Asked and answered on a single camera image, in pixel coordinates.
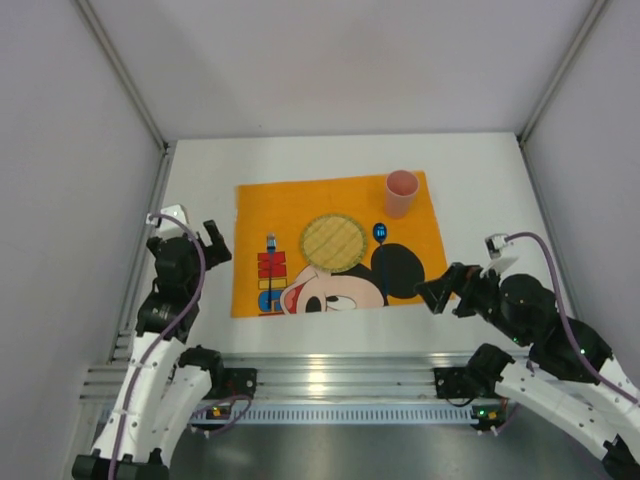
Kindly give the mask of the orange Mickey Mouse placemat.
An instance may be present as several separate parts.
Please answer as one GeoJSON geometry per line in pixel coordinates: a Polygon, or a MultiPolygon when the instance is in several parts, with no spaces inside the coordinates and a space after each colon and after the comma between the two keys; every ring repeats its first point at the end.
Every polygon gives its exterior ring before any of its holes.
{"type": "Polygon", "coordinates": [[[420,303],[416,284],[439,277],[448,262],[424,173],[409,212],[385,212],[384,175],[315,181],[241,185],[237,216],[231,315],[234,318],[341,312],[420,303]],[[368,248],[363,260],[342,273],[326,273],[306,263],[299,240],[305,226],[325,214],[353,217],[364,228],[368,248]],[[384,251],[388,298],[379,272],[376,223],[387,226],[384,251]],[[267,234],[276,237],[273,305],[269,311],[267,234]]]}

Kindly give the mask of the pink plastic cup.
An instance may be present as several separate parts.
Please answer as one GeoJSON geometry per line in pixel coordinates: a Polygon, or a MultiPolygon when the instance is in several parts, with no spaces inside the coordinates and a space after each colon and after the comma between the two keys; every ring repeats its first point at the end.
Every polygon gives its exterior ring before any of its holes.
{"type": "Polygon", "coordinates": [[[416,175],[407,170],[391,172],[385,181],[385,212],[391,218],[402,218],[410,210],[419,190],[416,175]]]}

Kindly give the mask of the yellow round plate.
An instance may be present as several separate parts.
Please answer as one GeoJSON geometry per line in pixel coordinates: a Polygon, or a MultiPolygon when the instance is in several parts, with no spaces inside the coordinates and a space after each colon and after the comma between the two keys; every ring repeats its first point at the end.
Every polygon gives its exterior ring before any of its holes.
{"type": "Polygon", "coordinates": [[[325,214],[305,226],[299,246],[308,265],[326,273],[342,273],[363,260],[368,239],[353,217],[325,214]]]}

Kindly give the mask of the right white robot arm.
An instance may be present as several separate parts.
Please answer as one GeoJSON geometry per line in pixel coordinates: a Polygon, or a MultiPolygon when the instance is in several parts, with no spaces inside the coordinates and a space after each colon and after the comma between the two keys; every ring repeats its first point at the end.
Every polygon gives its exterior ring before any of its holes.
{"type": "Polygon", "coordinates": [[[603,337],[568,315],[546,242],[519,232],[492,235],[485,245],[487,266],[455,262],[415,288],[432,314],[456,296],[454,316],[480,317],[528,351],[519,361],[496,345],[480,345],[462,369],[463,390],[514,401],[581,444],[610,478],[638,478],[639,388],[603,337]],[[549,288],[529,274],[505,273],[515,260],[504,250],[524,238],[542,251],[549,288]]]}

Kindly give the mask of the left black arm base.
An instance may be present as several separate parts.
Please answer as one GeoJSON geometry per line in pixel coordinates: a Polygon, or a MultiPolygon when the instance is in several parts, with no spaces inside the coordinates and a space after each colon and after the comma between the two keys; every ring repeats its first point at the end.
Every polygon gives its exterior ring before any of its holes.
{"type": "Polygon", "coordinates": [[[257,388],[257,374],[255,368],[226,367],[222,376],[219,398],[244,395],[254,398],[257,388]]]}

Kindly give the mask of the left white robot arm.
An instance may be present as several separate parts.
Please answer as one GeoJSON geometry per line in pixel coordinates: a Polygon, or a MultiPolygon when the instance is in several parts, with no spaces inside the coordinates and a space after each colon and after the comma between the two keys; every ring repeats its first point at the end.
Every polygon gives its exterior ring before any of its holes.
{"type": "Polygon", "coordinates": [[[230,261],[214,221],[194,232],[185,207],[147,217],[146,247],[156,276],[137,314],[127,371],[109,418],[89,453],[75,458],[75,479],[166,479],[182,431],[201,400],[219,386],[218,352],[187,344],[206,273],[230,261]]]}

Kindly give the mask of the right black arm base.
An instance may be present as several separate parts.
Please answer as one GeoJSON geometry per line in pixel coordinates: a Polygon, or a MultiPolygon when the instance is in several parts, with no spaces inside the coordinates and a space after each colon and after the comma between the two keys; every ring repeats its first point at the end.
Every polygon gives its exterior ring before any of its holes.
{"type": "Polygon", "coordinates": [[[466,376],[464,367],[436,367],[433,369],[436,397],[460,404],[477,399],[498,399],[495,393],[482,392],[466,376]]]}

